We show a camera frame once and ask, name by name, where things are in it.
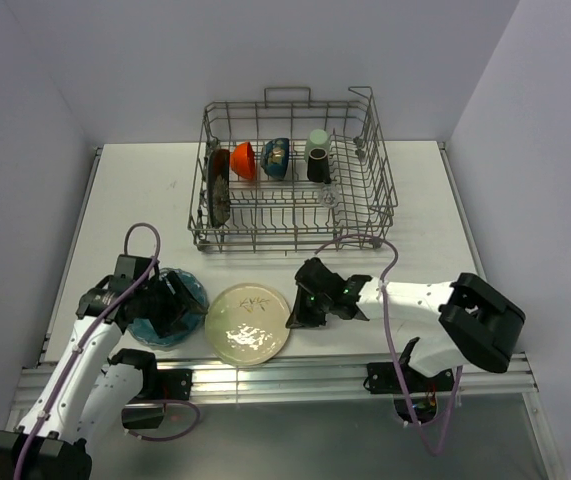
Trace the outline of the black floral square plate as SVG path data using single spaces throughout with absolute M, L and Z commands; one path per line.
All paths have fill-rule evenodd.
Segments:
M 230 152 L 218 148 L 207 163 L 206 198 L 209 224 L 213 228 L 220 228 L 230 218 L 229 162 Z

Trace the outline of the clear drinking glass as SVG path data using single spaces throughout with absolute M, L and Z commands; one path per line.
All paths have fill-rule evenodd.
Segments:
M 333 209 L 338 206 L 340 195 L 336 187 L 332 184 L 325 184 L 318 190 L 318 202 L 325 208 Z

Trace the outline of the blue patterned bowl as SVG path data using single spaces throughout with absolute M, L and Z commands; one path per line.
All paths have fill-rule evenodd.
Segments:
M 284 180 L 290 157 L 290 140 L 279 137 L 268 141 L 261 153 L 261 168 L 272 179 Z

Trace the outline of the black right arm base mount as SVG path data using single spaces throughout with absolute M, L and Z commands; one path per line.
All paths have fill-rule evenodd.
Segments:
M 400 380 L 392 362 L 371 362 L 366 365 L 364 389 L 372 395 L 398 395 L 394 408 L 403 422 L 412 423 L 411 415 L 403 397 Z M 412 370 L 404 371 L 412 408 L 420 423 L 433 421 L 438 414 L 437 394 L 450 392 L 454 386 L 454 373 L 446 370 L 435 377 L 427 378 Z

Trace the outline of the orange bowl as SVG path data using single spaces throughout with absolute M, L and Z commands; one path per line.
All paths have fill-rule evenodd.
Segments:
M 236 146 L 230 156 L 230 168 L 242 179 L 249 181 L 255 179 L 255 152 L 250 142 L 243 142 Z

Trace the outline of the green cream round plate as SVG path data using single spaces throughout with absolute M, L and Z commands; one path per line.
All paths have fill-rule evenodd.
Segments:
M 235 367 L 253 367 L 277 355 L 289 338 L 291 309 L 275 289 L 239 283 L 221 292 L 204 321 L 205 338 L 215 355 Z

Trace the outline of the teal scalloped plate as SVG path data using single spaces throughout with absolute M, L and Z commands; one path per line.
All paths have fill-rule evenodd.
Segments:
M 139 292 L 146 290 L 150 285 L 150 283 L 153 282 L 154 280 L 164 278 L 168 272 L 182 272 L 186 275 L 193 276 L 196 281 L 196 285 L 194 287 L 193 292 L 199 300 L 204 300 L 206 302 L 208 310 L 209 303 L 207 300 L 205 289 L 202 286 L 202 284 L 196 279 L 194 275 L 180 269 L 164 268 L 159 271 L 156 271 L 154 275 L 151 277 L 151 279 L 143 284 L 143 289 Z M 186 340 L 192 333 L 196 331 L 196 329 L 201 325 L 207 314 L 206 312 L 204 315 L 186 315 L 184 317 L 185 323 L 188 325 L 188 330 L 186 332 L 182 332 L 176 335 L 171 335 L 166 338 L 160 338 L 153 331 L 151 324 L 148 320 L 134 319 L 132 316 L 132 301 L 136 298 L 136 295 L 138 293 L 135 293 L 130 298 L 129 303 L 126 305 L 126 313 L 128 315 L 128 318 L 132 320 L 132 322 L 127 327 L 127 330 L 137 341 L 151 348 L 169 349 L 180 344 L 182 341 Z

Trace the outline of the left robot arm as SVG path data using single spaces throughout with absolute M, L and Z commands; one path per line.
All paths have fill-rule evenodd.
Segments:
M 121 254 L 114 271 L 84 293 L 64 353 L 23 419 L 0 431 L 0 479 L 87 479 L 91 449 L 135 399 L 160 386 L 153 353 L 117 350 L 138 320 L 164 339 L 207 312 L 181 274 L 156 258 Z

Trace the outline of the light green plastic cup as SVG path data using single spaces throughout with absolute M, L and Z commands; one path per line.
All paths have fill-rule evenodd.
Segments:
M 303 158 L 305 161 L 309 160 L 310 153 L 314 149 L 322 149 L 326 152 L 329 151 L 330 138 L 329 134 L 323 129 L 314 129 L 309 133 L 305 143 L 305 150 Z

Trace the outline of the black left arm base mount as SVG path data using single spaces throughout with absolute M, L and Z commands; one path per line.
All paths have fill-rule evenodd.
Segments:
M 193 371 L 188 368 L 159 370 L 146 383 L 121 413 L 121 423 L 126 430 L 158 429 L 174 401 L 190 400 Z

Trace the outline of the black mug brown inside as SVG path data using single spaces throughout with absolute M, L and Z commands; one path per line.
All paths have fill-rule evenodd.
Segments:
M 313 148 L 307 158 L 307 178 L 314 183 L 330 184 L 329 154 L 324 148 Z

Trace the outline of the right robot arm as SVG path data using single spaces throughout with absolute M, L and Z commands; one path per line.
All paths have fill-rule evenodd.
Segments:
M 521 308 L 474 273 L 427 284 L 385 282 L 366 274 L 343 278 L 313 257 L 294 280 L 288 329 L 320 328 L 329 314 L 342 320 L 381 320 L 386 329 L 392 320 L 432 325 L 432 333 L 411 338 L 401 351 L 398 378 L 411 390 L 466 364 L 505 373 L 526 320 Z

